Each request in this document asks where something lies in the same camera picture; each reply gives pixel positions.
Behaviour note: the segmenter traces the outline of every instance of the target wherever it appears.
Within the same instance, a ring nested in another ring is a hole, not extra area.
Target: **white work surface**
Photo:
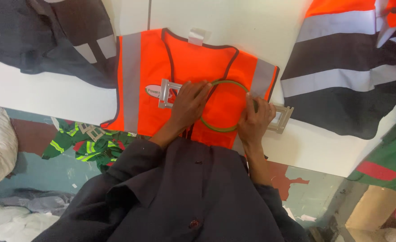
[[[103,0],[115,34],[147,29],[147,1]],[[289,59],[310,0],[152,0],[150,28],[169,27],[188,37],[191,28],[207,31],[204,43],[233,45],[281,68],[271,101],[283,104],[280,77]],[[0,106],[58,118],[100,124],[114,118],[115,90],[76,77],[21,74],[0,63]],[[262,142],[270,161],[347,177],[396,122],[396,107],[376,137],[362,140],[290,119],[282,135],[267,132]]]

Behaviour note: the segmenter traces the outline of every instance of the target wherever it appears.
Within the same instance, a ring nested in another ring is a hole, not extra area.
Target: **jacket button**
[[[199,221],[198,220],[192,220],[192,222],[190,222],[190,224],[189,224],[189,228],[190,229],[194,229],[194,228],[196,228],[196,227],[198,227],[199,226]]]

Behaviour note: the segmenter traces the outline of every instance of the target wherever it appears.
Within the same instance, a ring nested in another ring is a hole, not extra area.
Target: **floor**
[[[95,162],[74,158],[69,149],[50,160],[40,156],[57,130],[48,116],[7,109],[19,140],[17,164],[10,179],[0,182],[0,198],[13,188],[35,188],[76,193],[93,176],[100,174]],[[279,189],[283,205],[303,227],[324,227],[334,214],[331,202],[343,195],[344,178],[271,162],[274,187]],[[316,221],[302,221],[305,214]]]

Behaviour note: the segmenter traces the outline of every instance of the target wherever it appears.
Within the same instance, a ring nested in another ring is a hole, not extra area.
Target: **orange safety vest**
[[[158,108],[162,79],[179,84],[234,80],[254,96],[269,100],[279,72],[278,67],[233,46],[197,46],[167,28],[120,36],[117,43],[118,110],[113,120],[101,124],[110,130],[153,136],[171,116],[171,109]],[[205,121],[218,128],[236,125],[245,107],[245,91],[235,84],[220,84],[210,93]],[[171,94],[173,102],[176,93]],[[237,131],[213,131],[198,120],[183,136],[232,148]]]

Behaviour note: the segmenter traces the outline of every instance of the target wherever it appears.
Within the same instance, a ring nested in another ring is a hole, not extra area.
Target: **jacket sleeve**
[[[162,155],[155,143],[132,142],[106,173],[87,181],[60,219],[33,241],[106,241],[136,203],[135,195],[129,192],[125,194],[128,204],[112,207],[106,194],[115,185],[157,167]]]
[[[278,189],[260,184],[255,184],[255,188],[273,214],[286,242],[309,241],[303,227],[290,218],[283,208]]]

